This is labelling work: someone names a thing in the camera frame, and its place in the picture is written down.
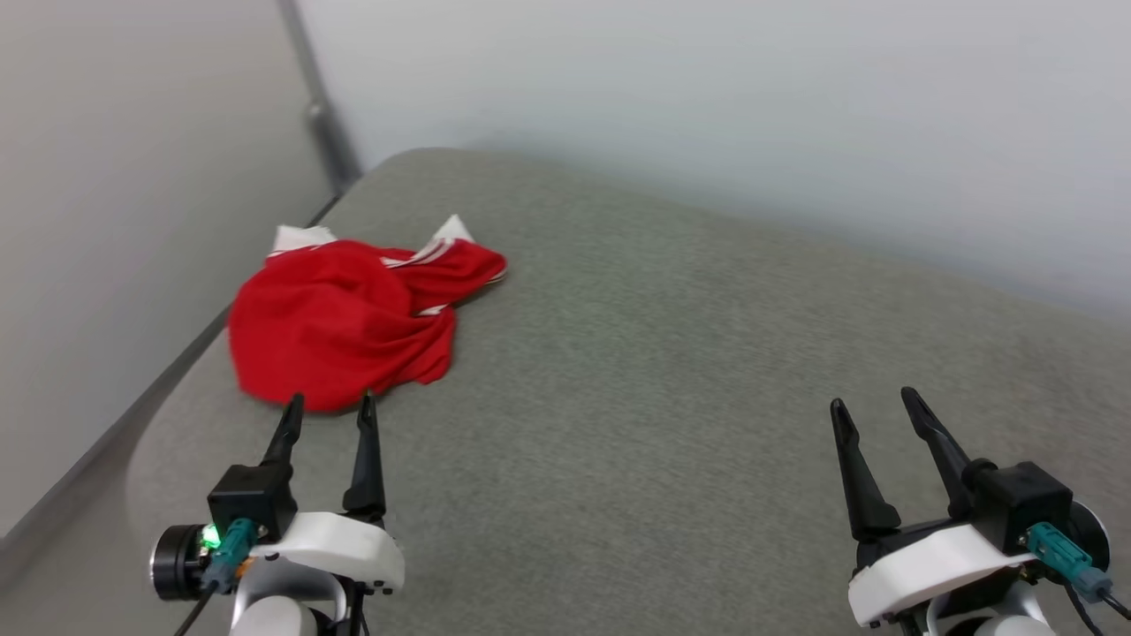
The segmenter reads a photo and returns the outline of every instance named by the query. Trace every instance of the gray felt surface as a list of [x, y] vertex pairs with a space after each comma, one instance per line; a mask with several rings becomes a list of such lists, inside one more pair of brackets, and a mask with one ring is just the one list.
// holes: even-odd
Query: gray felt surface
[[[972, 456], [1033, 459], [1070, 484], [1131, 590], [1128, 333], [492, 154], [397, 156], [326, 224], [415, 248], [456, 213], [510, 274], [458, 309], [443, 380], [380, 403], [388, 527], [408, 564], [403, 593], [377, 601], [380, 634], [856, 634], [828, 404], [848, 404], [905, 522], [936, 518], [904, 385]], [[205, 493], [258, 458], [278, 412], [240, 394], [217, 341], [132, 457], [138, 536], [206, 519]], [[303, 509], [338, 509], [353, 419], [308, 418]], [[1051, 592], [1054, 627], [1082, 634]]]

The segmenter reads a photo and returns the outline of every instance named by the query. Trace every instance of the crumpled red garment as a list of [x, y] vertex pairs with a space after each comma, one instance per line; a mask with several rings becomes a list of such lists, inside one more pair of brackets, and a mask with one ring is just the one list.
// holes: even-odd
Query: crumpled red garment
[[228, 342], [240, 388], [313, 411], [429, 384], [451, 363], [451, 303], [498, 281], [502, 255], [464, 239], [420, 252], [338, 240], [277, 253], [240, 289]]

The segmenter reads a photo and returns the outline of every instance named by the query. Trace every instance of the glowing green led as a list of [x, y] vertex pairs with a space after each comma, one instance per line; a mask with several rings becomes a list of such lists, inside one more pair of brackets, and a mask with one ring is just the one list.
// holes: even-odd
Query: glowing green led
[[219, 531], [216, 530], [216, 524], [210, 523], [200, 531], [200, 544], [209, 550], [219, 548]]

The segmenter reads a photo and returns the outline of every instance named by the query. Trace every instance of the gray wall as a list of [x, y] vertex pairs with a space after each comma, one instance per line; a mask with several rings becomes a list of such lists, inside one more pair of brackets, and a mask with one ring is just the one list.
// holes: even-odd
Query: gray wall
[[1131, 319], [1126, 0], [302, 0], [371, 167], [504, 148]]
[[270, 0], [0, 8], [0, 536], [329, 199]]

